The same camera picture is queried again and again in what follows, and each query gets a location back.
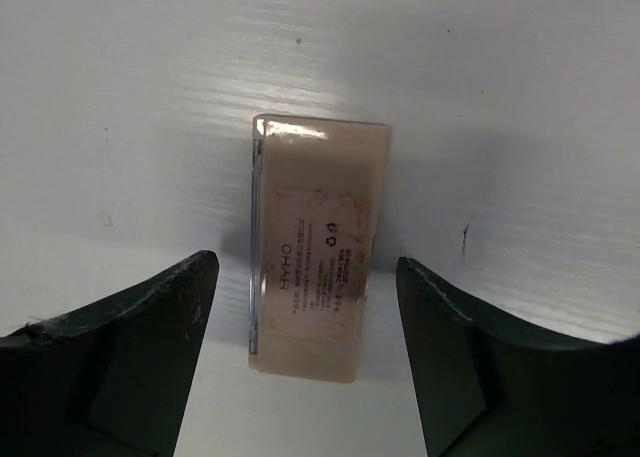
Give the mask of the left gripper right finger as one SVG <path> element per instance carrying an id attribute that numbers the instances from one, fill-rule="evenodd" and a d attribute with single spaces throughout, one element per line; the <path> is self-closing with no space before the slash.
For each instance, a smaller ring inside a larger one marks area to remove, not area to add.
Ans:
<path id="1" fill-rule="evenodd" d="M 396 289 L 429 455 L 638 454 L 637 337 L 541 327 L 407 257 Z"/>

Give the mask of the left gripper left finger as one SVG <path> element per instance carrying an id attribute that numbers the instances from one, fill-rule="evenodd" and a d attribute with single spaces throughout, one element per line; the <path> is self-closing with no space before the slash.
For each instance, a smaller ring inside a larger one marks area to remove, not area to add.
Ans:
<path id="1" fill-rule="evenodd" d="M 214 301 L 197 252 L 152 278 L 1 340 L 5 456 L 170 456 Z"/>

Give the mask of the pink rectangular makeup palette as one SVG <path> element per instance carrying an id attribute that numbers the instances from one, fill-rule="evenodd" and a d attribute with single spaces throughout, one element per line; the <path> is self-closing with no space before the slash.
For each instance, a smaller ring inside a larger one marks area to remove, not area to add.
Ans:
<path id="1" fill-rule="evenodd" d="M 379 123 L 254 118 L 253 369 L 340 383 L 356 378 L 390 136 Z"/>

